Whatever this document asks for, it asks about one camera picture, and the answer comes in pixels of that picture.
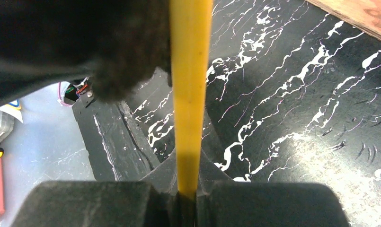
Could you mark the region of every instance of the wire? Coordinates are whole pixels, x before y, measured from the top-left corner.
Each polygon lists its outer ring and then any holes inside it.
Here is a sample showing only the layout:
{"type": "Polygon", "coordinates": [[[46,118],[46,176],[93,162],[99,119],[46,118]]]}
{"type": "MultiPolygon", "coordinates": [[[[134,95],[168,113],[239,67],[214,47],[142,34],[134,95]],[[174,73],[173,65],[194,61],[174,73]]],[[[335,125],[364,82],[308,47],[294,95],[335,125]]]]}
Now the wire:
{"type": "Polygon", "coordinates": [[[79,90],[76,91],[76,94],[80,94],[80,92],[82,92],[84,89],[86,89],[88,87],[87,84],[85,84],[82,88],[80,88],[79,90]]]}
{"type": "Polygon", "coordinates": [[[65,94],[66,93],[69,93],[69,92],[71,92],[71,91],[73,91],[74,90],[74,88],[73,87],[70,87],[70,88],[68,88],[66,91],[65,91],[65,94]]]}
{"type": "Polygon", "coordinates": [[[62,98],[61,98],[61,82],[58,83],[58,102],[63,105],[63,106],[66,106],[66,107],[71,107],[72,105],[69,105],[67,103],[65,103],[62,98]]]}
{"type": "Polygon", "coordinates": [[[81,86],[84,86],[84,82],[86,82],[88,79],[89,79],[89,77],[86,77],[86,78],[84,78],[84,79],[80,82],[80,84],[78,84],[78,85],[74,85],[74,84],[72,84],[72,85],[75,86],[76,88],[79,88],[79,87],[81,87],[81,86]]]}

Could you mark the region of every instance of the black plastic part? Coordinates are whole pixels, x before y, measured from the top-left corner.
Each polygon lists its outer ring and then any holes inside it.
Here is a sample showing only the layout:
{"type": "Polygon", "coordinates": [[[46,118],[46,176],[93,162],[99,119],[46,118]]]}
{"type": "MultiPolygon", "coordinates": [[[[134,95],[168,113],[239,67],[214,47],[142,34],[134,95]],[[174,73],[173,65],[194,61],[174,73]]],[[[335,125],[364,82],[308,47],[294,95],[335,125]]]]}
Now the black plastic part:
{"type": "Polygon", "coordinates": [[[160,198],[144,182],[47,182],[29,194],[12,227],[166,226],[160,198]]]}
{"type": "Polygon", "coordinates": [[[97,181],[138,181],[159,165],[125,103],[84,94],[72,107],[97,181]]]}
{"type": "MultiPolygon", "coordinates": [[[[174,154],[143,178],[147,182],[42,183],[26,198],[12,227],[189,226],[175,194],[174,154]]],[[[326,186],[237,183],[215,172],[204,153],[200,164],[198,227],[349,226],[326,186]]]]}
{"type": "Polygon", "coordinates": [[[75,104],[75,102],[79,99],[78,95],[76,94],[76,91],[77,89],[72,84],[70,84],[65,91],[63,101],[70,105],[75,104]]]}
{"type": "Polygon", "coordinates": [[[349,226],[335,194],[320,184],[223,182],[207,200],[198,208],[209,216],[199,226],[349,226]]]}

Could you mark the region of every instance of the plywood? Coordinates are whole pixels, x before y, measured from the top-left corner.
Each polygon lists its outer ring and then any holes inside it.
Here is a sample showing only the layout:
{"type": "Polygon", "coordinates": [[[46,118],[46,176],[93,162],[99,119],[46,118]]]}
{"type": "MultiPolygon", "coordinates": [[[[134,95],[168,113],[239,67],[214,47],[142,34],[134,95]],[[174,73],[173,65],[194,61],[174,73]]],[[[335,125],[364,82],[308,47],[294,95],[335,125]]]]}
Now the plywood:
{"type": "Polygon", "coordinates": [[[381,0],[307,0],[381,40],[381,0]]]}

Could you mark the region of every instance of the yellow rod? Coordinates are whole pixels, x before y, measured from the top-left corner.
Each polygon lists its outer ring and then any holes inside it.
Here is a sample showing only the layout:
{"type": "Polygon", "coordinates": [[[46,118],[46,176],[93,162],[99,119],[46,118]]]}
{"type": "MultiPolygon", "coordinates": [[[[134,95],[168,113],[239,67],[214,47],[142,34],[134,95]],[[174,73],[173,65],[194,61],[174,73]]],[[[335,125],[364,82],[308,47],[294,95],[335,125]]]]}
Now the yellow rod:
{"type": "Polygon", "coordinates": [[[195,198],[213,0],[169,0],[178,191],[195,198]]]}

